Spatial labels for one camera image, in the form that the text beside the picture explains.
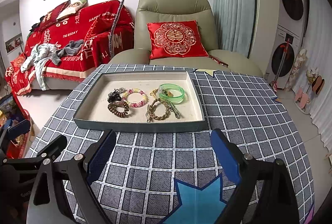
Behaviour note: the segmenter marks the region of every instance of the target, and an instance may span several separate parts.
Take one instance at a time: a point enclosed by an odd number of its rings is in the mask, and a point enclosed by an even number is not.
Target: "red throw blanket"
[[[58,66],[50,60],[47,61],[43,71],[44,77],[81,82],[100,64],[107,64],[111,59],[109,32],[112,22],[110,21],[114,18],[119,4],[119,1],[114,0],[83,8],[44,31],[33,33],[26,41],[24,54],[22,54],[24,57],[20,55],[21,57],[17,58],[20,58],[18,61],[11,62],[6,71],[5,79],[12,91],[19,96],[31,91],[31,83],[35,78],[34,67],[21,73],[20,66],[36,44],[55,44],[58,49],[61,49],[70,40],[85,40],[82,49],[76,56],[63,57]],[[132,48],[133,21],[127,9],[123,7],[113,35],[112,49],[114,54],[118,54]]]

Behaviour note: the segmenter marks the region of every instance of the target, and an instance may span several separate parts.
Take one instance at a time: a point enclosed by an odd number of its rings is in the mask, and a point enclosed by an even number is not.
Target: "tray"
[[[184,100],[176,104],[181,117],[176,119],[173,112],[162,121],[152,120],[147,123],[147,104],[140,108],[130,108],[128,117],[119,118],[107,109],[108,93],[115,88],[139,88],[149,97],[148,103],[154,100],[150,92],[163,83],[173,83],[185,90]],[[179,92],[172,91],[174,96]],[[142,100],[140,94],[131,94],[130,102]],[[165,113],[165,106],[158,102],[155,114]],[[79,128],[108,130],[130,133],[175,133],[194,132],[208,129],[195,86],[187,71],[133,71],[103,73],[91,87],[75,112],[73,119]]]

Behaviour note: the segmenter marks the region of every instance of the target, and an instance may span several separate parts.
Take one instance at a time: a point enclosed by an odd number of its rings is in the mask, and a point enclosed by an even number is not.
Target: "yellow star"
[[[215,72],[218,70],[211,70],[211,69],[195,69],[194,72],[205,72],[209,74],[211,77],[215,77]]]

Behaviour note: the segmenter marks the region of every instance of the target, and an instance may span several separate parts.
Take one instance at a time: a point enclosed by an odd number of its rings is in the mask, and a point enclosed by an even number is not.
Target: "pink beaded bracelet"
[[[127,100],[127,98],[132,93],[139,93],[139,94],[141,94],[143,96],[143,100],[140,101],[140,102],[138,102],[138,103],[131,103],[131,102],[129,102]],[[122,101],[127,102],[127,104],[129,105],[129,107],[139,108],[139,107],[144,106],[148,102],[148,98],[147,98],[147,95],[142,90],[140,90],[138,88],[134,88],[134,89],[129,89],[129,90],[125,91],[125,93],[122,96]]]

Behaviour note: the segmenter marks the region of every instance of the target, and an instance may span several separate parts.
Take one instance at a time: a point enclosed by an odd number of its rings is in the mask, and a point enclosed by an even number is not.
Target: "blue plaid tablecloth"
[[[80,129],[73,115],[101,73],[126,71],[186,70],[190,73],[202,103],[209,129],[196,133],[117,133],[117,144],[92,190],[113,223],[158,223],[179,204],[174,178],[204,187],[222,174],[222,196],[228,200],[235,185],[222,173],[210,144],[212,129],[220,128],[243,153],[258,160],[285,161],[297,197],[300,222],[314,200],[311,168],[303,141],[288,112],[274,99],[266,81],[239,73],[211,73],[191,68],[108,64],[96,69],[80,83],[47,121],[26,157],[34,157],[59,134],[68,140],[56,160],[84,153],[102,135]],[[259,181],[243,219],[247,223],[262,188]],[[67,197],[77,222],[84,217],[76,203],[70,182]]]

